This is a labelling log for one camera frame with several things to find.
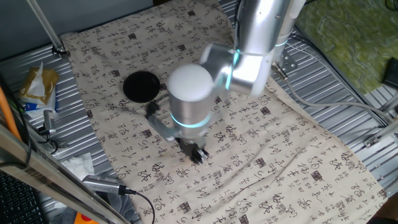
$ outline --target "green fabric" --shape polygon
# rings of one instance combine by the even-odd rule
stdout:
[[[398,12],[385,0],[318,0],[297,25],[362,92],[381,86],[388,60],[398,58]]]

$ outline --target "beige cloth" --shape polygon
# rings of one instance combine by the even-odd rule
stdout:
[[[63,36],[91,125],[118,177],[155,206],[158,223],[366,223],[386,193],[355,154],[269,79],[258,98],[215,100],[210,157],[196,166],[148,124],[123,81],[147,70],[165,83],[210,42],[232,45],[216,0],[177,0]],[[167,100],[158,117],[172,126]],[[152,211],[133,197],[144,223]]]

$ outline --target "keyboard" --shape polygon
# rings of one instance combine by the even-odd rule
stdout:
[[[3,171],[0,171],[0,223],[47,224],[37,192]]]

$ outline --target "black bowl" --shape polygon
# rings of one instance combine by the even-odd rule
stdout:
[[[153,100],[160,90],[160,81],[151,72],[135,72],[129,75],[123,84],[127,98],[136,103],[147,103]]]

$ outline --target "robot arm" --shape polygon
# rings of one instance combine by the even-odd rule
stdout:
[[[200,65],[174,70],[168,90],[175,127],[167,128],[150,116],[152,127],[167,141],[177,139],[193,162],[202,163],[208,155],[203,135],[211,123],[215,98],[226,90],[261,94],[271,66],[282,58],[285,43],[278,43],[287,40],[291,33],[297,17],[292,11],[300,12],[304,3],[305,0],[241,0],[234,49],[210,44],[202,53]]]

